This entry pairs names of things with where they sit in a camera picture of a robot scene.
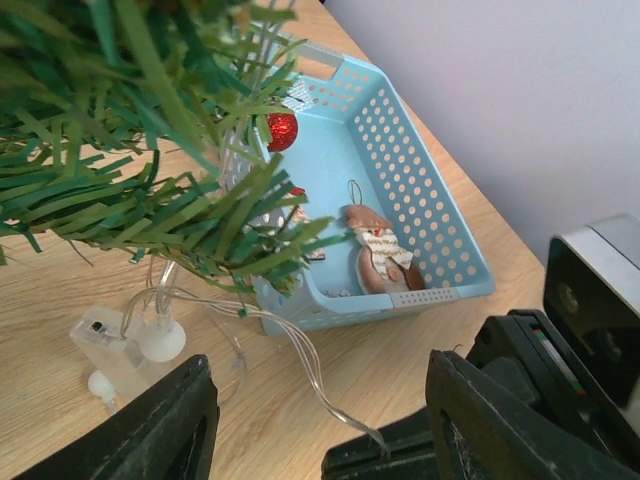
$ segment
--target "christmas ornament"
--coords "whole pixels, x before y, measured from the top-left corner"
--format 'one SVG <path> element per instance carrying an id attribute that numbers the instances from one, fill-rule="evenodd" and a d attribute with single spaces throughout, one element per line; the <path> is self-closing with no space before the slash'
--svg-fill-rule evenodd
<path id="1" fill-rule="evenodd" d="M 356 264 L 358 283 L 364 293 L 424 290 L 413 254 L 398 244 L 393 224 L 365 205 L 347 209 L 348 225 L 362 245 Z"/>
<path id="2" fill-rule="evenodd" d="M 271 113 L 267 123 L 272 137 L 267 150 L 282 152 L 293 145 L 298 136 L 298 120 L 293 113 Z"/>

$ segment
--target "basket handle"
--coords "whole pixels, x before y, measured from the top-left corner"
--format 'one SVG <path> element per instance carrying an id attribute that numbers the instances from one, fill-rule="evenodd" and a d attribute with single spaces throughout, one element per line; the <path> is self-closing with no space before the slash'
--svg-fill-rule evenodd
<path id="1" fill-rule="evenodd" d="M 298 37 L 290 33 L 283 32 L 282 35 L 288 38 L 291 42 L 302 40 L 302 37 Z M 314 43 L 310 40 L 307 40 L 305 43 L 300 45 L 297 49 L 297 53 L 301 57 L 305 57 L 309 60 L 314 60 L 316 62 L 329 65 L 336 70 L 340 68 L 340 65 L 342 65 L 342 62 L 344 62 L 345 60 L 344 55 L 337 50 L 318 45 L 317 43 Z"/>

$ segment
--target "black object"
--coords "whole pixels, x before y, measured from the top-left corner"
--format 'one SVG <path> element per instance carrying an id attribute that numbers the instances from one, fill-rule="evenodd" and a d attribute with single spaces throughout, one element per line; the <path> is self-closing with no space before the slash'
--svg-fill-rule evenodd
<path id="1" fill-rule="evenodd" d="M 329 450 L 324 480 L 640 479 L 640 222 L 551 240 L 548 317 L 489 317 L 467 360 L 433 351 L 427 409 Z"/>
<path id="2" fill-rule="evenodd" d="M 454 352 L 432 351 L 427 409 L 327 452 L 323 480 L 638 480 Z"/>
<path id="3" fill-rule="evenodd" d="M 207 357 L 193 356 L 118 414 L 15 480 L 206 480 L 217 400 Z"/>

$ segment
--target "red ornament ball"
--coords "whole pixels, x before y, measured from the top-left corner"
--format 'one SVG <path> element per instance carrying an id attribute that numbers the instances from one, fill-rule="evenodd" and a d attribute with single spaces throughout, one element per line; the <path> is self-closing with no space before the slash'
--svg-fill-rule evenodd
<path id="1" fill-rule="evenodd" d="M 298 120 L 293 113 L 270 113 L 267 123 L 272 137 L 267 150 L 282 152 L 293 145 L 298 136 Z"/>

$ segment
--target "white wall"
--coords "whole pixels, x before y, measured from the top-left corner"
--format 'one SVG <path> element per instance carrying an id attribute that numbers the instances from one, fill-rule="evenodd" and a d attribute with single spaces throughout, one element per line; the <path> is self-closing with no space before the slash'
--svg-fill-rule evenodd
<path id="1" fill-rule="evenodd" d="M 640 216 L 639 0 L 326 6 L 542 261 Z"/>

